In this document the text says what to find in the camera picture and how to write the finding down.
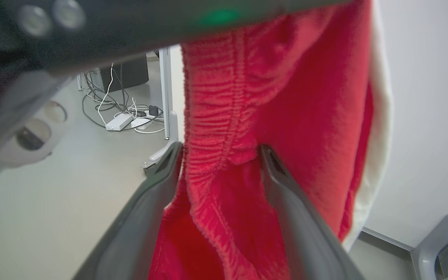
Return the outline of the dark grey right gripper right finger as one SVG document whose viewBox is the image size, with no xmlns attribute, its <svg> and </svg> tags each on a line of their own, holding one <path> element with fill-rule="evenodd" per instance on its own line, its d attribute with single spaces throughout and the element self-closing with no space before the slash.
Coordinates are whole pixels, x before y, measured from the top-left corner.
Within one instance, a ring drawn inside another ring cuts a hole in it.
<svg viewBox="0 0 448 280">
<path fill-rule="evenodd" d="M 363 280 L 311 200 L 270 145 L 260 146 L 260 172 L 278 215 L 293 280 Z"/>
</svg>

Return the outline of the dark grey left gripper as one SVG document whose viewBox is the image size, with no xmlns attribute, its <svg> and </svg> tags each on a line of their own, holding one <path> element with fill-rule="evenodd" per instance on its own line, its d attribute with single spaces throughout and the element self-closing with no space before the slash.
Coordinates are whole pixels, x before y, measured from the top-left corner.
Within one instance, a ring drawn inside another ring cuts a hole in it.
<svg viewBox="0 0 448 280">
<path fill-rule="evenodd" d="M 0 110 L 25 72 L 69 75 L 337 0 L 0 0 Z"/>
</svg>

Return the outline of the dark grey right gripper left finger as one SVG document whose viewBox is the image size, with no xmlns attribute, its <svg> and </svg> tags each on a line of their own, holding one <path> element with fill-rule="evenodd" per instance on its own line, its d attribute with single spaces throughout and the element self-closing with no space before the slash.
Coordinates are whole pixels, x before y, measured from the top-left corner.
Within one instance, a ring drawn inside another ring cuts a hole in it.
<svg viewBox="0 0 448 280">
<path fill-rule="evenodd" d="M 147 280 L 164 208 L 173 200 L 183 145 L 173 142 L 128 200 L 75 280 Z"/>
</svg>

